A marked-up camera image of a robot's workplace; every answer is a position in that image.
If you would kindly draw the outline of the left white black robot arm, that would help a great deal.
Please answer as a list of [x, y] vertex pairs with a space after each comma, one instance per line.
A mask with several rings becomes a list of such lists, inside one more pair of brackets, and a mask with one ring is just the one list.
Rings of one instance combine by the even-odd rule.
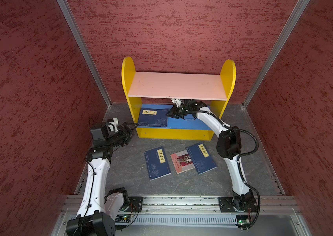
[[67, 235], [115, 235], [117, 215], [129, 206], [130, 201], [124, 187], [105, 194], [107, 176], [114, 148], [128, 145], [137, 127], [137, 123], [119, 124], [114, 118], [90, 128], [92, 147], [85, 157], [88, 168], [86, 188], [76, 218], [67, 222]]

